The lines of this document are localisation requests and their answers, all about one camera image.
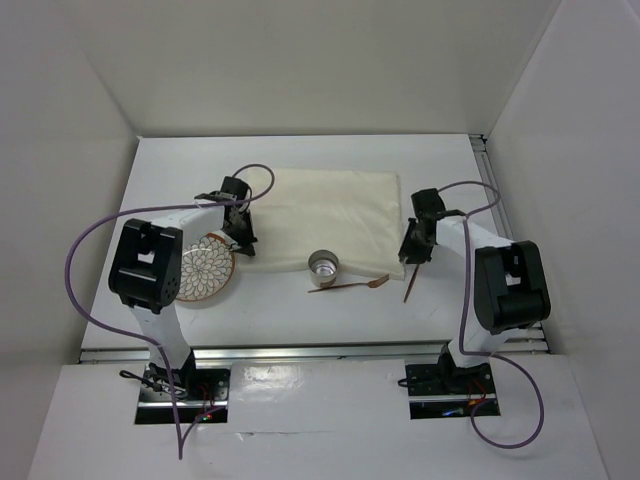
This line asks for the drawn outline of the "floral patterned ceramic plate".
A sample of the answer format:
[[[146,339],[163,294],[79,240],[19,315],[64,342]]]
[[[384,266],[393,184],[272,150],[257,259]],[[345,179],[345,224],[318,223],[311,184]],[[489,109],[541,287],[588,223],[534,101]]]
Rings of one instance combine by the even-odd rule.
[[[181,281],[176,299],[196,302],[220,292],[231,280],[236,259],[227,242],[209,233],[183,249]]]

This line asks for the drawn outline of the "cream cloth placemat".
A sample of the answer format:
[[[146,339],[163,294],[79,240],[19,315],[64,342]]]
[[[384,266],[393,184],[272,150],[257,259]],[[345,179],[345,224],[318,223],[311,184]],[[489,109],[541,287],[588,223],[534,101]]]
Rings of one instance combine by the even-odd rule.
[[[394,172],[275,168],[275,184],[250,206],[256,255],[238,257],[247,273],[307,268],[328,250],[342,273],[405,277],[400,179]]]

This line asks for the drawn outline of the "silver metal cup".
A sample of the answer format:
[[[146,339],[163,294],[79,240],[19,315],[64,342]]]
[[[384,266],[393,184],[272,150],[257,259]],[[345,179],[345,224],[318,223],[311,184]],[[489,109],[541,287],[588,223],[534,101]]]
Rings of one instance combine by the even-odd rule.
[[[332,251],[321,249],[310,254],[307,266],[313,285],[324,289],[335,283],[339,274],[340,261]]]

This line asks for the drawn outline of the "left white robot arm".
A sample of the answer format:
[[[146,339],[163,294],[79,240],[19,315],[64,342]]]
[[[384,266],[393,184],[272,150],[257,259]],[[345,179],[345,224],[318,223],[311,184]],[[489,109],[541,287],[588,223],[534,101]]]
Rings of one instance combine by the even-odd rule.
[[[213,205],[178,209],[122,228],[108,284],[151,338],[150,371],[176,399],[196,390],[195,355],[185,340],[175,302],[207,299],[231,279],[236,255],[255,255],[248,199],[251,187],[225,177],[219,191],[201,194]]]

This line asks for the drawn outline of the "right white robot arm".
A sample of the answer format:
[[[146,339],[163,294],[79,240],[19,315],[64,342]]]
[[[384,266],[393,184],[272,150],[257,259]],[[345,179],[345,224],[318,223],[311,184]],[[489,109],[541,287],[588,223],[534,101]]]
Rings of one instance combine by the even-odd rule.
[[[412,396],[483,393],[491,382],[490,355],[519,330],[547,319],[551,302],[538,246],[515,242],[445,206],[436,188],[411,196],[414,211],[398,256],[420,267],[436,249],[464,261],[461,325],[433,366],[410,366],[400,386]]]

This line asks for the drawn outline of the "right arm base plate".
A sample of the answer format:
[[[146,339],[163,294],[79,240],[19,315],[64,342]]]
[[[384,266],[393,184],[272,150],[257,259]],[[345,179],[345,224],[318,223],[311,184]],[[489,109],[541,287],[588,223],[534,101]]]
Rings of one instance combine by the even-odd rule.
[[[445,377],[436,364],[408,364],[397,385],[408,394],[412,420],[500,416],[493,374],[488,364],[459,377]]]

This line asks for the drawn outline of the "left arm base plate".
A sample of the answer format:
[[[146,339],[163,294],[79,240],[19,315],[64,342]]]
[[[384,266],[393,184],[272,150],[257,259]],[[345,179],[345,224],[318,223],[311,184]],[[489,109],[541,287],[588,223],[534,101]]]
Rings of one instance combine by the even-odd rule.
[[[134,423],[136,425],[167,425],[174,422],[170,387],[155,380],[148,367],[141,375],[120,370],[123,379],[137,381],[140,387]],[[176,400],[181,424],[222,424],[228,420],[228,399],[231,370],[229,368],[197,369],[189,389],[178,386]]]

